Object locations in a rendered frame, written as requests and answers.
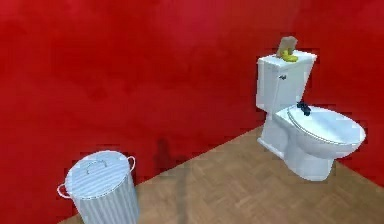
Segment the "white toilet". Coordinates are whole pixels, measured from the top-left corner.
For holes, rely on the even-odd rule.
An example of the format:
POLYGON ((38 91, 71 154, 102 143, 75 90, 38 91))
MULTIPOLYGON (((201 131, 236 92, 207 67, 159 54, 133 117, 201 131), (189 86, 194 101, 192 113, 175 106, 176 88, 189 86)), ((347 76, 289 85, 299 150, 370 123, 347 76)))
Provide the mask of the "white toilet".
POLYGON ((358 149, 366 132, 350 117, 306 102, 311 113, 303 114, 297 103, 303 101, 317 56, 298 50, 293 55, 297 62, 285 62, 276 55, 257 61, 256 106, 266 112, 258 142, 296 175, 323 181, 335 160, 358 149))

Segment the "yellow rubber duck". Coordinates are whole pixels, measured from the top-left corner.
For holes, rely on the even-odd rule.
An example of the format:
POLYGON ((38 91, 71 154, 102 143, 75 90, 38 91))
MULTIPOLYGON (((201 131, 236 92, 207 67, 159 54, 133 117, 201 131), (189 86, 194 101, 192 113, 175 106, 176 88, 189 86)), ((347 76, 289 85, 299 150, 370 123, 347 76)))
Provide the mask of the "yellow rubber duck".
POLYGON ((288 49, 282 50, 280 53, 280 56, 285 62, 297 62, 298 61, 298 57, 294 56, 293 54, 290 54, 288 49))

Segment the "small black object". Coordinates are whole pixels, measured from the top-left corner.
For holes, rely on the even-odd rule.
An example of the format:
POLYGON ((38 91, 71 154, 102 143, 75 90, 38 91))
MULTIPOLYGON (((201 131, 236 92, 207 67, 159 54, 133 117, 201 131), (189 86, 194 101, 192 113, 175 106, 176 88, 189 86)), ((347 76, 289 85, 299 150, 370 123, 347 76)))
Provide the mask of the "small black object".
POLYGON ((301 109, 305 116, 309 116, 311 113, 310 107, 303 101, 297 103, 297 107, 301 109))

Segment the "tan paper bag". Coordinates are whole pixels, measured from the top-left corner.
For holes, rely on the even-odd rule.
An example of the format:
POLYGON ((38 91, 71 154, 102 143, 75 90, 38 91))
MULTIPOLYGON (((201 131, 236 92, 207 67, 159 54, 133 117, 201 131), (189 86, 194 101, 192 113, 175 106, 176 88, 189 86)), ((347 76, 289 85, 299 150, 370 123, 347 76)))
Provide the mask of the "tan paper bag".
POLYGON ((281 58, 285 50, 288 51, 289 55, 292 55, 293 51, 296 48, 297 43, 298 43, 298 40, 294 36, 282 37, 276 52, 276 56, 281 58))

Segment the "grey ribbed metal bin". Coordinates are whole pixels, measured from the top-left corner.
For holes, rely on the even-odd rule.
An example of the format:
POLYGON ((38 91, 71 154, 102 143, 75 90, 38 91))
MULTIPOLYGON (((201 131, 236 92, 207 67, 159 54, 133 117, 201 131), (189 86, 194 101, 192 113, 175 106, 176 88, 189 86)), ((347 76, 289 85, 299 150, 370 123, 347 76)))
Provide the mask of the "grey ribbed metal bin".
POLYGON ((134 156, 98 151, 76 162, 56 191, 73 201, 84 224, 138 224, 135 168, 134 156))

